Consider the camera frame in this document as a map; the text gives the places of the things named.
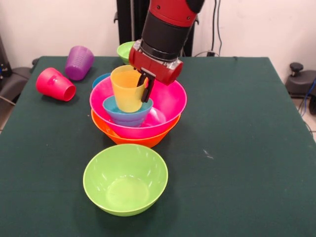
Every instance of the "blue bowl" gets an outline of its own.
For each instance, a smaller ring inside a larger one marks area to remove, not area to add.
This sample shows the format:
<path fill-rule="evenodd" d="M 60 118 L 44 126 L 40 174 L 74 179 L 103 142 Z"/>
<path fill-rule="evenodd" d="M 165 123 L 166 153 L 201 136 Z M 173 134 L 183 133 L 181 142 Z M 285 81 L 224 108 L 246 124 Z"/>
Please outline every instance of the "blue bowl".
<path fill-rule="evenodd" d="M 111 75 L 111 73 L 106 73 L 106 74 L 103 74 L 101 76 L 99 76 L 96 80 L 94 80 L 94 82 L 92 83 L 92 89 L 100 82 L 102 81 L 103 79 L 109 77 Z"/>
<path fill-rule="evenodd" d="M 103 108 L 109 114 L 113 122 L 126 127 L 139 127 L 144 122 L 153 105 L 153 100 L 149 99 L 147 103 L 143 103 L 138 111 L 126 113 L 118 108 L 114 96 L 110 96 L 103 102 Z"/>

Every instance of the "orange bowl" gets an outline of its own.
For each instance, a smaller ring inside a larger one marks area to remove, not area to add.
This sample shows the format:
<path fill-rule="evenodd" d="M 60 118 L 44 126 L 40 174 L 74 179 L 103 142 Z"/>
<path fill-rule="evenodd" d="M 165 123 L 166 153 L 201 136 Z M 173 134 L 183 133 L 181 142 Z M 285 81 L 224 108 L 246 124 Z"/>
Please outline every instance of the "orange bowl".
<path fill-rule="evenodd" d="M 155 136 L 155 137 L 149 137 L 149 138 L 143 138 L 143 139 L 127 139 L 119 137 L 101 118 L 97 116 L 97 114 L 91 110 L 91 117 L 94 122 L 94 124 L 99 128 L 102 132 L 104 132 L 109 138 L 111 138 L 112 141 L 114 141 L 116 144 L 126 144 L 126 143 L 133 143 L 133 144 L 139 144 L 146 147 L 154 147 L 159 142 L 162 141 L 162 139 L 167 135 L 167 133 L 173 129 L 173 127 L 178 123 L 180 120 L 181 114 L 170 124 L 170 127 L 163 133 Z"/>

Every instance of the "cup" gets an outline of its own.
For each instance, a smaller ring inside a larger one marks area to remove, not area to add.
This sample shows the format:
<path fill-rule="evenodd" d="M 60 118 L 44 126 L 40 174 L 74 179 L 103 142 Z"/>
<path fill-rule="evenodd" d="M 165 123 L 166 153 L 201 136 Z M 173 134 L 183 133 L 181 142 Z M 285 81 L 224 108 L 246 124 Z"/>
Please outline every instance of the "cup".
<path fill-rule="evenodd" d="M 93 53 L 84 46 L 75 46 L 69 52 L 65 72 L 72 80 L 82 80 L 94 62 Z"/>
<path fill-rule="evenodd" d="M 76 87 L 55 68 L 41 72 L 36 81 L 39 93 L 57 100 L 70 101 L 76 93 Z"/>
<path fill-rule="evenodd" d="M 123 112 L 133 113 L 142 107 L 141 98 L 148 79 L 137 87 L 140 76 L 141 74 L 131 65 L 120 66 L 111 73 L 115 101 Z"/>
<path fill-rule="evenodd" d="M 149 99 L 148 103 L 143 103 L 138 111 L 125 113 L 118 108 L 114 96 L 108 97 L 103 102 L 103 108 L 109 114 L 112 121 L 117 125 L 126 127 L 139 127 L 144 122 L 153 105 L 153 100 Z"/>

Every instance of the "plastic bowl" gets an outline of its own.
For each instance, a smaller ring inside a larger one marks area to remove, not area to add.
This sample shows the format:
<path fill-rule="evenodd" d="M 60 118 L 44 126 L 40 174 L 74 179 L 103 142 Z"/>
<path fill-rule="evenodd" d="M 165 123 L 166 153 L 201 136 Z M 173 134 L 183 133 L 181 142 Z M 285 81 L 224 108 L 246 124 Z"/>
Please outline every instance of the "plastic bowl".
<path fill-rule="evenodd" d="M 106 73 L 106 74 L 103 74 L 101 76 L 99 76 L 96 80 L 94 80 L 94 82 L 92 83 L 92 89 L 100 82 L 102 81 L 103 79 L 109 77 L 111 75 L 111 73 Z"/>
<path fill-rule="evenodd" d="M 89 199 L 116 216 L 137 215 L 151 207 L 168 182 L 162 157 L 137 144 L 109 147 L 89 162 L 83 187 Z"/>
<path fill-rule="evenodd" d="M 110 77 L 95 86 L 90 95 L 92 110 L 120 137 L 127 139 L 143 139 L 157 136 L 165 132 L 187 104 L 187 95 L 182 85 L 174 81 L 164 85 L 155 81 L 150 98 L 154 105 L 140 127 L 126 127 L 112 122 L 103 108 L 103 101 L 113 95 Z"/>
<path fill-rule="evenodd" d="M 96 125 L 97 128 L 99 128 L 102 132 L 104 132 L 112 141 L 114 141 L 116 144 L 126 144 L 126 143 L 132 143 L 132 144 L 139 144 L 146 147 L 154 147 L 159 142 L 162 141 L 162 139 L 171 131 L 171 129 L 174 128 L 174 126 L 179 122 L 181 115 L 177 117 L 177 119 L 170 125 L 170 127 L 163 133 L 155 136 L 155 137 L 149 137 L 144 139 L 126 139 L 118 136 L 102 119 L 100 119 L 93 110 L 91 110 L 91 117 L 93 120 L 93 123 Z"/>
<path fill-rule="evenodd" d="M 127 127 L 139 127 L 144 122 L 147 114 L 153 107 L 153 104 L 153 100 L 149 99 L 148 103 L 143 103 L 138 111 L 126 113 L 118 108 L 115 102 L 115 97 L 110 96 L 104 100 L 103 108 L 116 124 Z"/>
<path fill-rule="evenodd" d="M 120 58 L 123 60 L 123 63 L 126 65 L 129 65 L 129 52 L 130 49 L 132 48 L 132 46 L 134 45 L 135 41 L 131 41 L 131 42 L 126 42 L 121 44 L 118 48 L 117 48 L 117 53 L 120 56 Z"/>

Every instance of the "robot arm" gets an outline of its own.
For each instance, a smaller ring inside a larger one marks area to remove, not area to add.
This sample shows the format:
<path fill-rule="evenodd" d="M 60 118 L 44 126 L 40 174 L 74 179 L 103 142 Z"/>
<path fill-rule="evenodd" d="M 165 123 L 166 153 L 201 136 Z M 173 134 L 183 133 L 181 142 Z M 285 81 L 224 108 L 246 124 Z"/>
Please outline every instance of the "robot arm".
<path fill-rule="evenodd" d="M 180 75 L 178 59 L 204 0 L 151 0 L 142 39 L 133 45 L 130 64 L 142 75 L 138 85 L 149 79 L 142 101 L 147 102 L 154 80 L 169 85 Z"/>

